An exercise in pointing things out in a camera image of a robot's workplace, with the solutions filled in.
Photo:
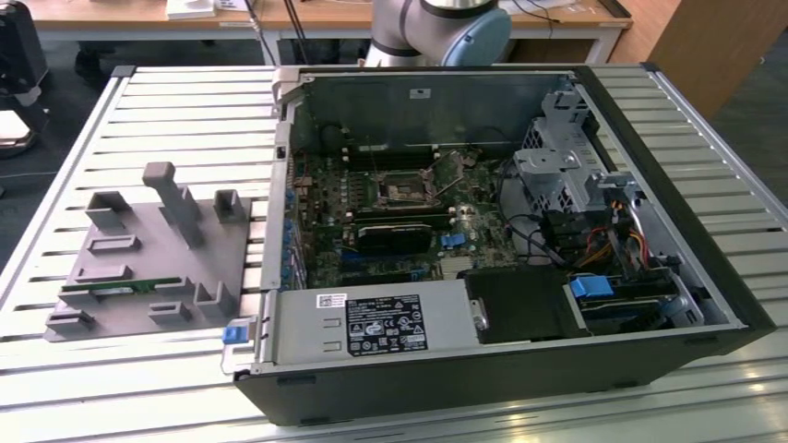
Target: cable on desk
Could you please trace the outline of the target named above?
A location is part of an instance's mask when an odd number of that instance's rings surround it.
[[[251,22],[251,26],[255,29],[255,32],[258,33],[258,41],[261,42],[261,46],[262,46],[262,51],[263,51],[263,64],[267,65],[266,63],[266,54],[269,54],[269,57],[271,57],[271,65],[277,65],[277,58],[274,57],[274,53],[271,53],[271,48],[269,47],[269,42],[266,41],[266,37],[263,35],[263,27],[261,26],[261,19],[258,19],[258,13],[255,12],[255,9],[251,7],[251,3],[250,0],[245,0],[245,3],[247,4],[247,11],[250,12],[250,22]]]
[[[305,59],[305,63],[310,65],[310,58],[307,57],[307,34],[305,33],[305,28],[301,24],[301,18],[298,17],[298,11],[297,7],[294,6],[294,0],[285,0],[285,7],[287,7],[287,15],[291,18],[291,24],[294,25],[294,30],[297,31],[298,49],[301,51],[301,56]]]
[[[537,6],[539,9],[542,9],[545,11],[545,16],[541,16],[539,14],[534,14],[533,12],[526,11],[526,9],[521,6],[521,3],[518,2],[518,0],[513,0],[518,9],[521,9],[526,15],[529,15],[531,17],[542,18],[543,20],[547,20],[547,26],[551,28],[551,31],[547,36],[547,44],[545,45],[545,54],[542,55],[542,63],[547,63],[547,55],[551,52],[551,40],[554,39],[554,23],[561,23],[562,20],[559,20],[557,18],[551,18],[551,11],[549,11],[547,7],[535,3],[534,0],[526,0],[526,1],[531,5]]]

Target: barcode sticker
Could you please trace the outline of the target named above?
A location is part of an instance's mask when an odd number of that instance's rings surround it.
[[[318,295],[318,307],[346,307],[346,293],[321,293]]]

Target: sticker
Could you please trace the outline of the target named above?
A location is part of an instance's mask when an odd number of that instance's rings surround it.
[[[346,293],[321,293],[318,295],[318,307],[345,307]]]
[[[433,90],[411,90],[411,99],[429,99],[433,95]]]
[[[346,300],[347,351],[354,357],[427,349],[418,294]]]
[[[91,292],[94,295],[115,295],[119,293],[135,293],[135,290],[125,286],[122,288],[94,289]]]
[[[221,28],[251,28],[251,23],[247,21],[222,21]]]

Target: desk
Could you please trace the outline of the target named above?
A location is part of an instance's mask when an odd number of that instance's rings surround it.
[[[639,66],[594,69],[731,254],[781,326],[777,332],[649,387],[303,427],[274,426],[222,374],[222,329],[45,341],[45,320],[90,226],[83,208],[101,190],[119,189],[133,203],[158,201],[141,181],[146,162],[174,162],[177,180],[195,198],[235,188],[254,199],[242,309],[254,312],[258,306],[270,183],[263,165],[275,152],[274,71],[146,67],[131,78],[110,79],[0,275],[3,441],[683,443],[754,441],[785,431],[788,233],[781,227],[788,214],[662,75]],[[609,138],[603,145],[626,168]]]
[[[247,14],[218,11],[211,18],[167,20],[166,0],[27,0],[43,40],[246,40],[254,38]],[[605,63],[621,32],[633,25],[615,18],[598,0],[582,0],[583,11],[566,7],[551,10],[554,39],[593,40],[590,63]],[[263,20],[265,35],[281,63],[279,41],[297,37],[282,0],[258,0],[255,9]],[[309,39],[369,39],[373,6],[331,0],[297,2]],[[513,39],[547,39],[546,20],[527,15],[513,17]]]

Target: motherboard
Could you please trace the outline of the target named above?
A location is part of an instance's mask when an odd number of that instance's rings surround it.
[[[307,286],[450,280],[515,264],[497,205],[502,163],[473,146],[298,155]]]

